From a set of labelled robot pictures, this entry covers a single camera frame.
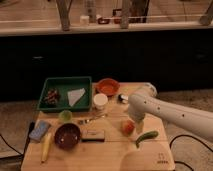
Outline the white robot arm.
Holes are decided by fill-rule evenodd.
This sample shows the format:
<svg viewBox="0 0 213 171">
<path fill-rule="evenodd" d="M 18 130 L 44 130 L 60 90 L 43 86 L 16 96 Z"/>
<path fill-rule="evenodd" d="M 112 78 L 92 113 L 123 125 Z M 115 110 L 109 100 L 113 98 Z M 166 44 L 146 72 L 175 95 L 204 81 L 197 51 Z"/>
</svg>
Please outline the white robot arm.
<svg viewBox="0 0 213 171">
<path fill-rule="evenodd" d="M 169 103 L 156 98 L 157 90 L 144 83 L 128 96 L 128 113 L 140 123 L 146 113 L 167 120 L 187 131 L 213 142 L 213 112 Z"/>
</svg>

